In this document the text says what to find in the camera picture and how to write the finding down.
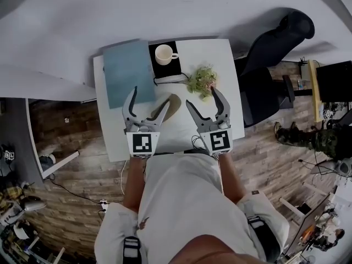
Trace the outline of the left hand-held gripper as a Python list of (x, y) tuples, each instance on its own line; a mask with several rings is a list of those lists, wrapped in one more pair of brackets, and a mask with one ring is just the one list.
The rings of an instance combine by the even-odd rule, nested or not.
[(169, 99), (166, 99), (156, 110), (154, 116), (142, 121), (137, 120), (133, 113), (138, 87), (135, 86), (128, 94), (122, 108), (125, 121), (125, 134), (131, 157), (151, 157), (155, 154), (160, 127), (169, 108)]

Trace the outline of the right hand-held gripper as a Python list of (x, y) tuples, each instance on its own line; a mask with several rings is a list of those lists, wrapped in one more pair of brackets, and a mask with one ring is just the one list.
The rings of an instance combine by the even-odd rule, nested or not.
[(217, 107), (216, 121), (210, 117), (203, 117), (189, 100), (186, 100), (186, 107), (197, 126), (197, 132), (208, 154), (215, 156), (230, 152), (233, 149), (233, 140), (229, 120), (230, 104), (215, 87), (211, 87), (211, 92)]

